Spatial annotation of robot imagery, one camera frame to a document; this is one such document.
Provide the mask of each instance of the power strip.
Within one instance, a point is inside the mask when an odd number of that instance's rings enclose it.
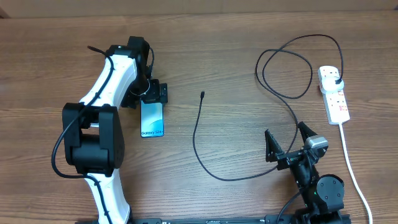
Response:
[[[338,124],[339,126],[344,157],[346,159],[349,174],[353,180],[356,191],[366,207],[369,217],[369,224],[373,224],[372,211],[365,199],[365,196],[362,194],[358,183],[356,182],[353,169],[351,168],[351,164],[349,162],[346,140],[343,131],[343,123],[349,120],[347,101],[343,92],[344,84],[334,85],[333,82],[330,82],[330,80],[334,80],[339,76],[340,75],[336,67],[322,66],[318,69],[319,87],[322,92],[323,101],[325,102],[326,115],[328,116],[329,124]]]

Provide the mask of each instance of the white power strip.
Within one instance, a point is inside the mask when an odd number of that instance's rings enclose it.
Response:
[[[336,77],[340,77],[338,69],[333,66],[320,67],[318,69],[318,77],[320,83],[319,86],[323,95],[323,101],[325,102],[326,115],[328,116],[329,124],[338,124],[340,128],[341,142],[343,144],[344,157],[346,159],[349,174],[351,175],[356,191],[358,192],[366,207],[366,210],[368,211],[369,224],[373,224],[372,211],[364,195],[362,194],[358,183],[356,182],[353,169],[351,168],[351,164],[349,163],[346,140],[343,132],[343,123],[349,120],[347,101],[343,92],[344,84],[343,86],[333,86],[333,82],[329,82],[330,80],[334,80]]]

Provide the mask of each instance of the wooden tabletop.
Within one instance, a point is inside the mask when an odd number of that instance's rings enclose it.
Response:
[[[106,50],[142,36],[155,51],[154,77],[169,85],[165,136],[140,137],[140,111],[121,108],[126,142],[121,167],[124,195],[136,218],[261,217],[278,214],[297,192],[288,170],[251,180],[222,182],[199,165],[192,148],[200,92],[206,91],[197,132],[204,164],[222,178],[263,172],[264,131],[284,149],[295,125],[287,108],[254,78],[260,53],[294,37],[328,34],[345,59],[345,94],[351,120],[344,124],[358,184],[375,223],[398,219],[398,13],[303,12],[203,16],[0,19],[0,223],[73,223],[97,218],[83,180],[63,179],[50,165],[62,132],[65,103],[78,102],[103,69]],[[289,50],[309,59],[314,79],[298,100],[287,100],[299,121],[329,140],[320,175],[345,182],[345,208],[353,223],[367,215],[345,164],[337,126],[328,124],[317,69],[340,58],[334,43],[311,37]],[[310,79],[301,59],[279,54],[266,69],[273,88],[299,95]],[[302,145],[297,138],[293,150]],[[75,174],[57,155],[62,172]],[[303,207],[301,198],[287,213]]]

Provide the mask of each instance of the smartphone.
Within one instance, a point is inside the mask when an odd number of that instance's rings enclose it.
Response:
[[[163,104],[141,101],[141,137],[152,138],[164,135]]]

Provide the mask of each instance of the white cable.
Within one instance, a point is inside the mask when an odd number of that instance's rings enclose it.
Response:
[[[369,224],[373,224],[373,218],[372,218],[372,211],[371,208],[368,205],[368,202],[366,201],[364,195],[362,194],[361,189],[359,189],[358,183],[356,182],[355,176],[354,176],[354,172],[353,169],[351,168],[351,164],[349,163],[349,158],[348,158],[348,152],[347,152],[347,146],[346,146],[346,139],[344,137],[344,131],[343,131],[343,124],[339,123],[338,127],[340,128],[340,134],[341,134],[341,142],[343,143],[343,150],[344,150],[344,156],[346,158],[346,162],[347,162],[347,167],[348,167],[348,171],[349,174],[351,175],[351,178],[354,182],[354,186],[356,188],[356,191],[358,191],[359,196],[361,197],[363,204],[366,207],[366,211],[368,211],[368,216],[369,216]]]

